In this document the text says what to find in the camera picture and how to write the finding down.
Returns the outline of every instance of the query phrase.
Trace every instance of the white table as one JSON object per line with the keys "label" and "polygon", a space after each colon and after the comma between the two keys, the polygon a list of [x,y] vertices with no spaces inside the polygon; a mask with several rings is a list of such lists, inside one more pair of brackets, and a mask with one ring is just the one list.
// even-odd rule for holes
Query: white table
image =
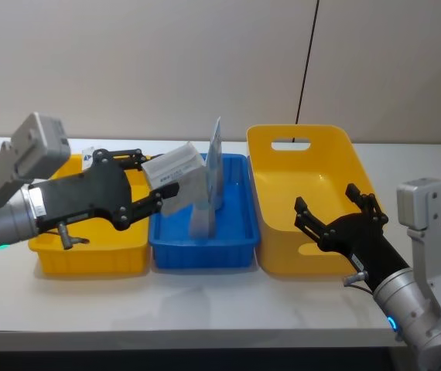
{"label": "white table", "polygon": [[[70,141],[141,148],[154,155],[182,141]],[[206,142],[194,142],[200,151]],[[397,223],[395,189],[441,178],[441,145],[355,145],[385,210],[386,236],[409,262],[411,242]],[[246,154],[246,143],[224,152]],[[370,295],[338,278],[281,281],[258,267],[128,278],[44,277],[26,243],[0,250],[0,350],[211,347],[394,346],[394,333]]]}

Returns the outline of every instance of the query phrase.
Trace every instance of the white wall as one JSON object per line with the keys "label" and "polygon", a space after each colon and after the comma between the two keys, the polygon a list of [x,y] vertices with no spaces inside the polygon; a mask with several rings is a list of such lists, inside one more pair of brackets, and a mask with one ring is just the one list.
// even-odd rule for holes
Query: white wall
{"label": "white wall", "polygon": [[293,123],[315,0],[0,0],[0,134],[242,139]]}
{"label": "white wall", "polygon": [[321,0],[299,122],[441,142],[441,1]]}

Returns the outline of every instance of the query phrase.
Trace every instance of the yellow tray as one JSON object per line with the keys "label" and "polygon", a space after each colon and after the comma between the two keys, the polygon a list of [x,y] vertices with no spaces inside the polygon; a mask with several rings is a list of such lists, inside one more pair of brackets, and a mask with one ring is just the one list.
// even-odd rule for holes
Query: yellow tray
{"label": "yellow tray", "polygon": [[[344,192],[355,183],[362,192],[372,185],[345,131],[324,125],[259,125],[248,129],[251,186],[262,243],[256,253],[271,274],[349,274],[347,259],[324,253],[294,226],[296,197],[324,223],[356,213]],[[306,139],[305,150],[281,151],[272,142]]]}
{"label": "yellow tray", "polygon": [[[53,179],[81,172],[81,156],[70,160],[53,176]],[[149,194],[145,176],[137,170],[127,170],[132,187],[133,201]],[[104,219],[92,219],[70,224],[73,237],[90,240],[78,243],[71,250],[64,250],[60,238],[53,234],[41,234],[28,242],[38,253],[46,274],[138,274],[149,262],[149,218],[132,224],[129,229],[117,231]]]}

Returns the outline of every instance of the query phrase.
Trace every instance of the blue led light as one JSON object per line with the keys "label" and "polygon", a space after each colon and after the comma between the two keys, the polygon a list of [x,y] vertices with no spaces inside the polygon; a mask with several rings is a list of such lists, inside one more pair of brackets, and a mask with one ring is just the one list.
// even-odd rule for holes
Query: blue led light
{"label": "blue led light", "polygon": [[398,331],[398,325],[396,325],[396,321],[392,317],[388,317],[389,324],[392,327],[394,332]]}

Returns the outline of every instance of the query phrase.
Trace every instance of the blue plastic tray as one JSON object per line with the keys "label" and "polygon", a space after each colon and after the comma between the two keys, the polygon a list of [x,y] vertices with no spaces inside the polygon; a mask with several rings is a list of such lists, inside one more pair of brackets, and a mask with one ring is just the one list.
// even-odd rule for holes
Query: blue plastic tray
{"label": "blue plastic tray", "polygon": [[188,235],[192,206],[164,217],[150,218],[149,242],[157,268],[248,267],[260,242],[255,207],[243,155],[222,154],[224,203],[215,213],[215,237],[193,240]]}

